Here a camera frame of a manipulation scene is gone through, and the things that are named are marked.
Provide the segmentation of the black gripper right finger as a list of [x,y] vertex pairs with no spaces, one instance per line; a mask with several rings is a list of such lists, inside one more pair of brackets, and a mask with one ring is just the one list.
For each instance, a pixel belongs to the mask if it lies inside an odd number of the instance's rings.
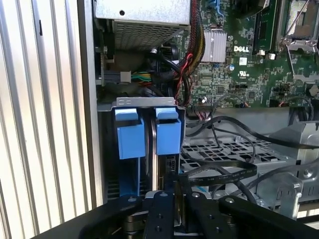
[[224,196],[187,194],[191,216],[206,239],[317,239],[319,231],[257,204]]

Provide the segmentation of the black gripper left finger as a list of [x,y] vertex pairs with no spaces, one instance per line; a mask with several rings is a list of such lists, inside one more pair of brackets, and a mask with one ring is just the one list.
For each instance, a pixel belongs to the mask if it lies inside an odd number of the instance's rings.
[[153,198],[143,200],[136,195],[124,195],[77,216],[35,239],[105,239],[123,226],[125,220],[150,202],[144,227],[145,239],[172,239],[174,236],[174,196],[170,192],[158,191]]

